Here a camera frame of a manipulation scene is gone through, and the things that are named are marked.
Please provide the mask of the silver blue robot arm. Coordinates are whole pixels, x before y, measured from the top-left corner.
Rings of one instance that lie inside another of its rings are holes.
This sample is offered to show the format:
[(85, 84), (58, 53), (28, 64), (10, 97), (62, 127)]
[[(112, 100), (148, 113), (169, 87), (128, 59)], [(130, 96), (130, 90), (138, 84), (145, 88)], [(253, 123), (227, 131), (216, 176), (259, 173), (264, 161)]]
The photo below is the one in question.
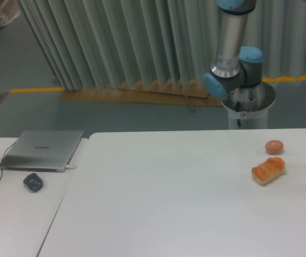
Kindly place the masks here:
[(217, 1), (217, 52), (204, 74), (209, 93), (222, 98), (262, 76), (306, 74), (306, 1)]

